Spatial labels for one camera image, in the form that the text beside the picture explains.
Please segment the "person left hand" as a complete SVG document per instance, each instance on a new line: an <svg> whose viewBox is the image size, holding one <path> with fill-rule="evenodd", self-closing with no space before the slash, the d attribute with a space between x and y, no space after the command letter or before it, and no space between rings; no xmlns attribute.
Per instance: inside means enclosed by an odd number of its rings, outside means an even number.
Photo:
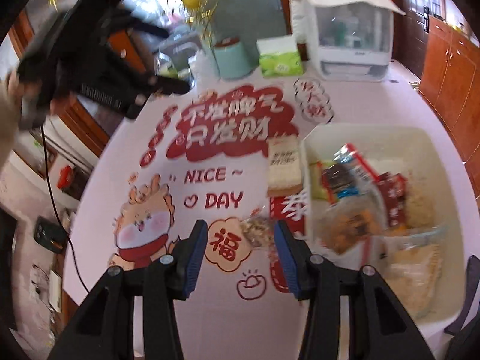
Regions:
<svg viewBox="0 0 480 360"><path fill-rule="evenodd" d="M22 81L17 69L8 72L1 81L1 169L13 150L16 135L20 130L22 105L38 96L41 86L40 80Z"/></svg>

